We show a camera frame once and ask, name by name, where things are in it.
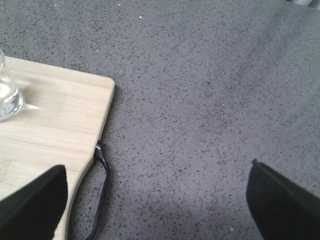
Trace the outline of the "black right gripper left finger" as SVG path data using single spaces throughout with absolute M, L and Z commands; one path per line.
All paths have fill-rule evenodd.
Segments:
M 66 168 L 55 165 L 0 201 L 0 238 L 52 240 L 67 200 Z

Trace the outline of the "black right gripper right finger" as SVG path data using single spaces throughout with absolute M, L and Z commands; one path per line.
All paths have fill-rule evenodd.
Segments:
M 320 238 L 319 197 L 257 159 L 249 172 L 246 201 L 263 239 Z

